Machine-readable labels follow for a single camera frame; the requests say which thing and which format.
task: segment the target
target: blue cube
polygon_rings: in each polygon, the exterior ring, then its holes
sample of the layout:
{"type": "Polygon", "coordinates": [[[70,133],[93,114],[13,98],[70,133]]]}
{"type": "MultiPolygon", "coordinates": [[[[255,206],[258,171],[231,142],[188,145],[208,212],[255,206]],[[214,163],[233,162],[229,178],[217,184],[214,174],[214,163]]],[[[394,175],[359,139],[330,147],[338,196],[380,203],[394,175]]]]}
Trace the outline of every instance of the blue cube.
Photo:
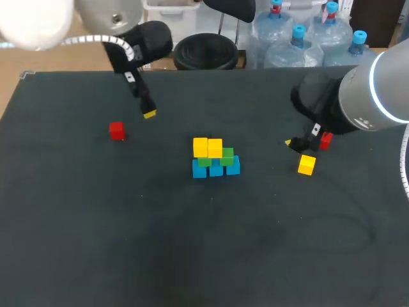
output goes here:
{"type": "Polygon", "coordinates": [[[240,175],[240,160],[237,155],[233,158],[233,166],[226,166],[226,174],[228,176],[240,175]]]}
{"type": "Polygon", "coordinates": [[[209,169],[211,177],[223,176],[223,166],[220,165],[220,159],[212,159],[212,166],[209,169]]]}
{"type": "Polygon", "coordinates": [[[206,178],[207,177],[207,169],[201,168],[199,166],[199,162],[197,159],[192,160],[192,171],[193,171],[193,178],[206,178]]]}

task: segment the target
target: cable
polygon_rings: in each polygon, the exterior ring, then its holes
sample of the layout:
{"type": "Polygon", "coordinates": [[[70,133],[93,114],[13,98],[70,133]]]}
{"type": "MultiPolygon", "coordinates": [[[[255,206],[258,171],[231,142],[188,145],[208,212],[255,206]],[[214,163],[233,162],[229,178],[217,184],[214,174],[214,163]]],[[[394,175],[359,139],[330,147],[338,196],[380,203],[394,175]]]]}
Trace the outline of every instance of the cable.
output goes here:
{"type": "Polygon", "coordinates": [[[399,167],[401,169],[403,188],[405,189],[406,196],[409,198],[409,184],[408,184],[408,177],[406,176],[406,149],[408,148],[408,140],[409,140],[409,125],[406,126],[405,133],[403,134],[402,146],[401,146],[401,157],[399,159],[399,167]]]}
{"type": "MultiPolygon", "coordinates": [[[[114,43],[115,45],[120,46],[127,55],[128,61],[132,61],[135,58],[135,52],[132,47],[123,39],[109,36],[109,35],[84,35],[84,36],[76,36],[70,37],[61,43],[62,46],[67,45],[75,45],[78,43],[92,43],[92,42],[103,42],[103,43],[114,43]]],[[[12,43],[3,42],[0,43],[0,49],[11,49],[15,48],[12,43]]]]}

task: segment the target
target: stacked blocks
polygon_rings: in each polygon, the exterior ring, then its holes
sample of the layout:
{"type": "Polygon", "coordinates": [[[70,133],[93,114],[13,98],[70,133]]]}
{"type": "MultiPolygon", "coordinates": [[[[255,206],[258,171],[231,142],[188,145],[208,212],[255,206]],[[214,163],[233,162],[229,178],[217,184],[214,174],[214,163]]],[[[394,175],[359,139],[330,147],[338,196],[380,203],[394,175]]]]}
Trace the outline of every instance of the stacked blocks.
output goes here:
{"type": "Polygon", "coordinates": [[[220,165],[220,159],[212,159],[212,166],[209,168],[211,177],[223,176],[223,166],[220,165]]]}
{"type": "Polygon", "coordinates": [[[240,174],[240,160],[233,148],[223,148],[222,139],[194,138],[192,161],[193,178],[221,177],[240,174]]]}

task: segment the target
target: plastic water jug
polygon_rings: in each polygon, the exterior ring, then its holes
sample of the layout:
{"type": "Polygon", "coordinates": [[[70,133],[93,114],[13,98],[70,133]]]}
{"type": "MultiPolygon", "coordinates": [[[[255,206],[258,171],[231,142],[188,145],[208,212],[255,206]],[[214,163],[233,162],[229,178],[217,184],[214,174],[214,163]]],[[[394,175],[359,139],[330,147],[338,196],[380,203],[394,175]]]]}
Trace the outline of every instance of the plastic water jug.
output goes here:
{"type": "Polygon", "coordinates": [[[324,66],[361,65],[372,63],[376,54],[366,47],[366,32],[356,31],[353,34],[351,47],[346,51],[333,52],[325,56],[324,66]]]}
{"type": "Polygon", "coordinates": [[[290,41],[271,46],[266,53],[265,68],[322,66],[324,53],[316,44],[304,40],[305,26],[293,28],[290,41]]]}
{"type": "Polygon", "coordinates": [[[271,0],[269,12],[260,13],[250,25],[247,54],[247,68],[263,68],[267,49],[279,40],[291,36],[293,20],[281,12],[282,0],[271,0]]]}
{"type": "Polygon", "coordinates": [[[317,16],[309,28],[307,39],[316,42],[324,54],[346,50],[351,45],[352,28],[342,18],[337,18],[338,4],[335,2],[327,3],[328,17],[323,23],[323,17],[317,16]]]}

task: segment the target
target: red cube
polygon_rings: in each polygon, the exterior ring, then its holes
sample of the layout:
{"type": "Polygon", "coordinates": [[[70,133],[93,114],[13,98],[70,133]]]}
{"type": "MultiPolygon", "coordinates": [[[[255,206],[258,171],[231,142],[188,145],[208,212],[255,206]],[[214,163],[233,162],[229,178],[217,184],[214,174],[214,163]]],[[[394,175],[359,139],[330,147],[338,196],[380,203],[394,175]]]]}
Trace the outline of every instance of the red cube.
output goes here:
{"type": "Polygon", "coordinates": [[[109,134],[111,135],[111,139],[113,139],[114,141],[123,141],[125,139],[125,129],[123,127],[123,122],[110,123],[109,134]]]}
{"type": "Polygon", "coordinates": [[[327,150],[328,147],[330,146],[331,140],[332,140],[332,133],[324,132],[321,138],[320,148],[322,150],[327,150]]]}

